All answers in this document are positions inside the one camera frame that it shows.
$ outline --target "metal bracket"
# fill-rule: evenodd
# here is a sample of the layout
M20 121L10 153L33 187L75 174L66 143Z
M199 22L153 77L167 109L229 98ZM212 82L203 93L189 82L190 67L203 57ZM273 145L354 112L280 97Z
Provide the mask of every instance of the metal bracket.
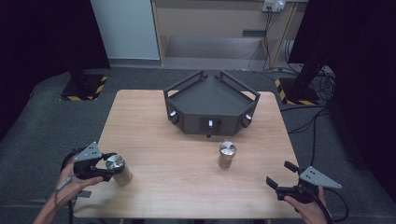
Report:
M312 166L306 168L301 174L300 178L312 185L323 186L324 188L340 189L342 186L330 179Z
M89 161L93 159L102 159L102 153L96 142L92 142L75 157L75 161Z

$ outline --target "electrical outlet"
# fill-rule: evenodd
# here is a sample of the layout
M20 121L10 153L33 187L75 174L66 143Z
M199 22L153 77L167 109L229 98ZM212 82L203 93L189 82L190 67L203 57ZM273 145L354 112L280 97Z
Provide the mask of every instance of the electrical outlet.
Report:
M285 4L284 0L265 0L262 11L281 12L285 8Z

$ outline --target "gray carpet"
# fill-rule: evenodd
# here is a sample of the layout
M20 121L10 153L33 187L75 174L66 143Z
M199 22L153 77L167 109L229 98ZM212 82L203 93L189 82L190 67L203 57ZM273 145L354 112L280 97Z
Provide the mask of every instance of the gray carpet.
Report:
M99 140L118 90L163 90L197 71L113 68L111 71L100 72L108 75L108 80L95 101L60 101L60 93L69 79L68 74L52 77L35 87L32 98L0 143L0 200L3 201L0 205L1 223L32 222L39 206L21 202L4 204L4 201L45 200L53 190L64 156L74 147L82 147ZM217 74L219 71L205 72ZM274 93L276 86L271 78L290 76L281 73L263 75L246 71L228 72L256 91ZM295 106L282 105L277 94L276 97L281 109ZM319 110L320 108L306 108L282 112L288 131L307 123ZM303 133L290 134L290 141L300 165L307 166L312 155L312 127ZM320 117L317 121L314 167L343 185L339 192L350 208L349 218L344 223L396 223L395 203L370 171L354 168L329 116ZM326 197L333 216L341 217L345 213L342 202L331 192L326 192ZM67 221L67 210L64 209L56 223ZM75 223L103 221L119 223L115 219L75 218ZM272 223L303 222L292 219L273 220Z

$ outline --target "black equipment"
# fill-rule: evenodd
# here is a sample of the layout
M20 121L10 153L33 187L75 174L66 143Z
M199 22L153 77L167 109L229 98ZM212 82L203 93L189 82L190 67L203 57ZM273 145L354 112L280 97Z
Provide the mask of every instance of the black equipment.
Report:
M70 154L68 154L64 158L61 171L69 162L69 160L74 158L74 173L78 179L90 179L96 176L101 176L104 181L108 182L113 175L122 172L122 170L118 171L117 169L98 169L96 164L100 160L106 161L113 155L117 155L117 153L101 153L99 147L95 142L93 142L87 147L74 149Z
M207 137L234 135L246 128L260 98L258 92L223 71L219 76L196 73L165 89L163 96L167 117L174 125L184 133Z
M309 166L306 169L300 169L290 161L285 161L284 165L292 172L297 172L299 180L298 184L293 187L279 187L273 179L267 176L266 183L276 191L277 199L279 201L284 201L285 196L290 196L300 203L316 202L323 211L323 214L327 219L327 223L332 223L332 217L329 211L318 198L318 186L340 189L341 185L322 174L312 166Z

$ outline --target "hand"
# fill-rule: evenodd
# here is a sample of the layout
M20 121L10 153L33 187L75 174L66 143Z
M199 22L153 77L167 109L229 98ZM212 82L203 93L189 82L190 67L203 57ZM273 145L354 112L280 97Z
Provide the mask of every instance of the hand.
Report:
M44 204L40 213L35 218L34 224L52 223L55 219L57 209L64 207L86 187L96 185L103 181L101 176L86 180L76 178L74 176L74 158L72 158L62 170L58 182L55 185L55 189L70 176L72 176L72 178L69 183L67 183L57 193L52 193L49 200Z
M64 207L67 202L74 199L83 189L88 186L96 185L103 181L101 176L91 179L81 180L74 176L74 158L64 167L55 185L57 188L67 177L72 176L70 182L66 184L57 194L57 207Z
M323 187L319 186L318 197L323 205L326 206L326 201L324 199ZM293 206L303 217L306 224L326 224L326 217L323 211L320 209L317 203L299 203L297 200L290 196L285 196L284 200Z

